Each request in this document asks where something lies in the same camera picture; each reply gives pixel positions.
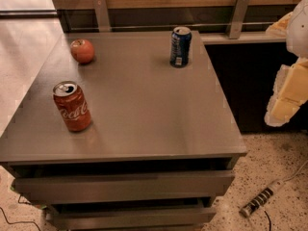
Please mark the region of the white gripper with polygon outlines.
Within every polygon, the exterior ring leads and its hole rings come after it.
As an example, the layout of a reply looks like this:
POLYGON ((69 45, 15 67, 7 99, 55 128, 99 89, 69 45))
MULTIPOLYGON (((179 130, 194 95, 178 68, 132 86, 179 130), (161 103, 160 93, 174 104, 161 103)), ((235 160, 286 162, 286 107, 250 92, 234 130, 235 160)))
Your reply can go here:
POLYGON ((308 0, 301 0, 292 13, 271 24, 266 34, 286 37, 287 50, 300 57, 291 66, 282 64, 275 77, 265 123, 280 127, 308 101, 308 0))

